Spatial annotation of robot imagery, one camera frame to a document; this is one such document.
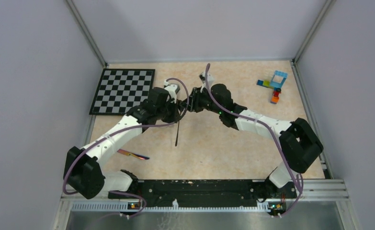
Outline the black spoon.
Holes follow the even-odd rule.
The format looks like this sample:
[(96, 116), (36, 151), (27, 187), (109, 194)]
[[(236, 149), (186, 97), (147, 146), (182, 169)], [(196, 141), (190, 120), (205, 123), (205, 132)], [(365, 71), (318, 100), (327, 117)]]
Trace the black spoon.
[(178, 146), (178, 142), (179, 142), (179, 130), (180, 130), (180, 121), (177, 122), (177, 131), (176, 131), (176, 138), (175, 138), (175, 147)]

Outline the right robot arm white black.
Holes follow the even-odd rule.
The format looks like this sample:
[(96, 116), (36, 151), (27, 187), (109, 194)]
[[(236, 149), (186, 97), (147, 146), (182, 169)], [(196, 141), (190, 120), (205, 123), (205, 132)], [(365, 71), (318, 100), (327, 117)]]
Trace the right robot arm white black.
[(278, 120), (251, 111), (234, 102), (224, 84), (215, 84), (210, 91), (193, 88), (189, 97), (180, 102), (180, 109), (196, 113), (211, 111), (227, 127), (272, 139), (278, 145), (282, 163), (265, 180), (265, 192), (270, 197), (282, 194), (284, 186), (296, 175), (305, 173), (324, 150), (305, 119)]

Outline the iridescent rainbow knife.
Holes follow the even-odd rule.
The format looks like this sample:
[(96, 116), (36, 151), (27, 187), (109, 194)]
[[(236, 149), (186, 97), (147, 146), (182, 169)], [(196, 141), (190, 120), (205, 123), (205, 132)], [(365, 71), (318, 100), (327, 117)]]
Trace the iridescent rainbow knife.
[(132, 153), (132, 152), (129, 152), (129, 151), (126, 151), (126, 150), (123, 150), (123, 149), (119, 149), (117, 152), (122, 154), (122, 155), (131, 156), (131, 157), (134, 157), (134, 158), (137, 158), (137, 159), (140, 159), (140, 160), (149, 160), (150, 159), (150, 157), (143, 156), (143, 155), (136, 154), (136, 153)]

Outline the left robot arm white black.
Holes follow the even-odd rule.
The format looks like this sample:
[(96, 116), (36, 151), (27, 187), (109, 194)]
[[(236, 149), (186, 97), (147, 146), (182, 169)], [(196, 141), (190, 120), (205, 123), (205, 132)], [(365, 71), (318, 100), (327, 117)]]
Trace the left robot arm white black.
[(86, 199), (95, 197), (103, 188), (105, 176), (102, 166), (132, 138), (151, 127), (174, 124), (178, 116), (178, 84), (154, 87), (140, 105), (132, 107), (109, 131), (84, 147), (72, 147), (67, 152), (63, 192), (70, 185)]

